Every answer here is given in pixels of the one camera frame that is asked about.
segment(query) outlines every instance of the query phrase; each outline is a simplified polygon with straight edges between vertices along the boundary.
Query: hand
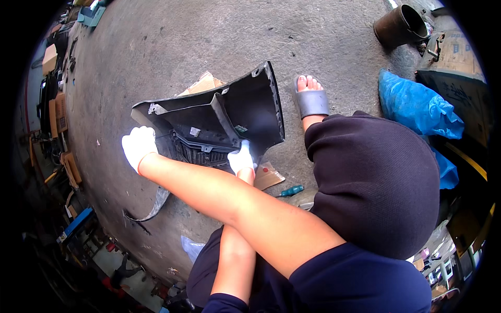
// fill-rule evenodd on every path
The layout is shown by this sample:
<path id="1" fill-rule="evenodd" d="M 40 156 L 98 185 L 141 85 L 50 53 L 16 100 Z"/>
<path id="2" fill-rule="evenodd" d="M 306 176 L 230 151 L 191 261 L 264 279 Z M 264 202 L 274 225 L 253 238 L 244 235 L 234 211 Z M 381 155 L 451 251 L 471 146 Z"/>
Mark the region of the hand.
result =
<path id="1" fill-rule="evenodd" d="M 228 161 L 235 175 L 244 168 L 250 168 L 254 173 L 254 163 L 252 162 L 252 156 L 249 152 L 249 140 L 242 140 L 240 151 L 228 153 Z"/>
<path id="2" fill-rule="evenodd" d="M 151 127 L 134 127 L 130 135 L 122 137 L 122 147 L 130 165 L 139 174 L 139 164 L 150 153 L 158 153 L 155 145 L 155 130 Z"/>

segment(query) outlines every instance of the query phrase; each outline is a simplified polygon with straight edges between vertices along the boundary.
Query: plastic bag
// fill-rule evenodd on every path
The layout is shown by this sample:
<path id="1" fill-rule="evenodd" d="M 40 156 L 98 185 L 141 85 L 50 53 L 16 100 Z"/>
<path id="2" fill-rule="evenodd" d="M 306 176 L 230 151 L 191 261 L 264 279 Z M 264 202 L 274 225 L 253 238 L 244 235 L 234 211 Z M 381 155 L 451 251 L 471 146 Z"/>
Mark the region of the plastic bag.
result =
<path id="1" fill-rule="evenodd" d="M 205 247 L 205 243 L 196 243 L 188 237 L 181 236 L 181 245 L 183 250 L 188 253 L 189 259 L 195 264 L 196 258 Z"/>
<path id="2" fill-rule="evenodd" d="M 418 135 L 441 135 L 460 139 L 463 121 L 454 106 L 422 84 L 379 71 L 379 98 L 385 118 L 398 122 Z"/>
<path id="3" fill-rule="evenodd" d="M 440 169 L 440 189 L 453 189 L 459 182 L 456 166 L 441 155 L 440 152 L 436 151 L 435 148 L 430 148 L 435 153 L 435 159 L 437 159 L 438 168 Z"/>

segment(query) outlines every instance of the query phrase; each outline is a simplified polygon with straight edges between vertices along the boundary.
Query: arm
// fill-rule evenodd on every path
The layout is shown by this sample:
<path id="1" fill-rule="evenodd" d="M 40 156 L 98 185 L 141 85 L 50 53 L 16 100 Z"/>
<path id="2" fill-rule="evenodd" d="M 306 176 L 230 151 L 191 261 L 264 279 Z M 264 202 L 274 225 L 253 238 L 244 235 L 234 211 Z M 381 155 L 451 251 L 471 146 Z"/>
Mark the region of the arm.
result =
<path id="1" fill-rule="evenodd" d="M 254 171 L 251 168 L 242 169 L 237 177 L 251 186 L 254 184 Z M 248 304 L 255 265 L 254 249 L 236 229 L 225 225 L 219 248 L 219 265 L 210 294 L 231 294 Z"/>
<path id="2" fill-rule="evenodd" d="M 141 129 L 134 128 L 130 136 L 122 138 L 132 167 L 195 210 L 235 228 L 285 277 L 318 254 L 345 243 L 312 213 L 281 202 L 229 173 L 159 155 L 153 129 Z"/>

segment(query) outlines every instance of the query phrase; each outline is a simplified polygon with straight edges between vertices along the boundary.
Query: dark shorts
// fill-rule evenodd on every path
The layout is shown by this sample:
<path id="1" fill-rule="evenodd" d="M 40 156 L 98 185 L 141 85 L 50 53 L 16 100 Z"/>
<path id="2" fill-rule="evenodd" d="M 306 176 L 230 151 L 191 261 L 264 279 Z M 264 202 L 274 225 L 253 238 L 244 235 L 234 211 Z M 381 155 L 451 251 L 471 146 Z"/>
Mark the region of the dark shorts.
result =
<path id="1" fill-rule="evenodd" d="M 305 145 L 319 188 L 313 214 L 346 241 L 382 256 L 407 259 L 423 247 L 438 216 L 440 177 L 416 133 L 357 111 L 313 124 Z M 212 289 L 221 233 L 211 235 L 187 282 L 197 306 Z"/>

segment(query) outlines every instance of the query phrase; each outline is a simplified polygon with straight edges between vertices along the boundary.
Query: screwdriver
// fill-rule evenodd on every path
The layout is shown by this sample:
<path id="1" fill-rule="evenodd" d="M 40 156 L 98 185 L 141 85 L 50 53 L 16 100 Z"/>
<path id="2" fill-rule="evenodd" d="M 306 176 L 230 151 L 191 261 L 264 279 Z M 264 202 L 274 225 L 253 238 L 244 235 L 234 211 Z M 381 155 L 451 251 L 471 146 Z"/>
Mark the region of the screwdriver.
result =
<path id="1" fill-rule="evenodd" d="M 303 185 L 292 186 L 291 188 L 282 191 L 277 197 L 287 197 L 295 195 L 296 193 L 305 190 Z"/>

